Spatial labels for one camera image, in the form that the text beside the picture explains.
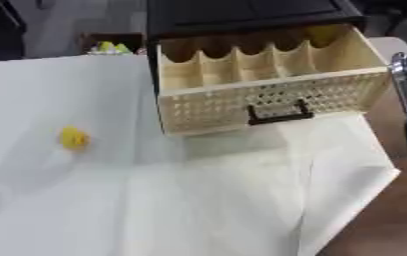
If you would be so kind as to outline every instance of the yellow object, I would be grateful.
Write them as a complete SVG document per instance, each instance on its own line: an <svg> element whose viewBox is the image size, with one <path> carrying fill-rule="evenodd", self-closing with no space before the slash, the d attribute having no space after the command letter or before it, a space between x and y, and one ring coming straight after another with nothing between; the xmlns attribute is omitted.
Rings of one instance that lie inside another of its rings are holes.
<svg viewBox="0 0 407 256"><path fill-rule="evenodd" d="M89 144L89 136L74 126L67 126L60 133L60 142L67 149L82 150Z"/></svg>
<svg viewBox="0 0 407 256"><path fill-rule="evenodd" d="M116 49L119 50L121 53L131 53L131 51L125 46L125 44L118 44L116 45Z"/></svg>
<svg viewBox="0 0 407 256"><path fill-rule="evenodd" d="M114 50L116 46L112 42L104 41L99 46L99 51L108 52Z"/></svg>

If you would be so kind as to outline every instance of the open drawer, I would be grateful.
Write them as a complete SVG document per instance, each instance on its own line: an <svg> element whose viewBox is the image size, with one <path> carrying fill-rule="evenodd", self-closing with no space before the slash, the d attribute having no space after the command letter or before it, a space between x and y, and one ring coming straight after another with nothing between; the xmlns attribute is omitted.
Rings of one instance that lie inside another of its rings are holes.
<svg viewBox="0 0 407 256"><path fill-rule="evenodd" d="M383 58L349 25L168 39L157 52L167 134L366 111L389 81Z"/></svg>

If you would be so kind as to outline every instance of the black chair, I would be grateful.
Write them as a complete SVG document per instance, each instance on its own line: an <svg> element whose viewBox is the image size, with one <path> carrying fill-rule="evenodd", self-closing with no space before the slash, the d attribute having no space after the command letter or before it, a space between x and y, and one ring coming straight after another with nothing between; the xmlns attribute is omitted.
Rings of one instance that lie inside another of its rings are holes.
<svg viewBox="0 0 407 256"><path fill-rule="evenodd" d="M0 0L0 61L24 57L27 25L7 0Z"/></svg>

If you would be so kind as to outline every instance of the floor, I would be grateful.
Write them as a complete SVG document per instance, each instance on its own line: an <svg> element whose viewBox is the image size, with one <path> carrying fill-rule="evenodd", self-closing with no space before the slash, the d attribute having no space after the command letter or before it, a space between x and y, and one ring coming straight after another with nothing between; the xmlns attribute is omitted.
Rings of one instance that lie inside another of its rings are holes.
<svg viewBox="0 0 407 256"><path fill-rule="evenodd" d="M28 24L28 58L71 56L80 52L81 33L145 31L144 0L10 0Z"/></svg>
<svg viewBox="0 0 407 256"><path fill-rule="evenodd" d="M83 32L143 32L143 0L44 0L38 10L34 0L11 0L29 24L26 35L30 58L75 55ZM382 36L384 17L371 17L367 36ZM407 42L407 21L395 36ZM320 256L407 256L407 147L404 116L393 90L368 114L385 150L402 175L337 236Z"/></svg>

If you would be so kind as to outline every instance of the wooden table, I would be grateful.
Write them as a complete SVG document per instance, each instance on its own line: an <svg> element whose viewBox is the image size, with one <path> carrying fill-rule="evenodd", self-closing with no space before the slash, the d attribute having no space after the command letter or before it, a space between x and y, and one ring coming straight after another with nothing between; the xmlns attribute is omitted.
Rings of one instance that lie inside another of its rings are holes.
<svg viewBox="0 0 407 256"><path fill-rule="evenodd" d="M371 41L387 59L395 52L407 52L407 45L396 38ZM402 173L319 255L407 256L405 117L393 87L387 90L367 114L367 119L396 168Z"/></svg>

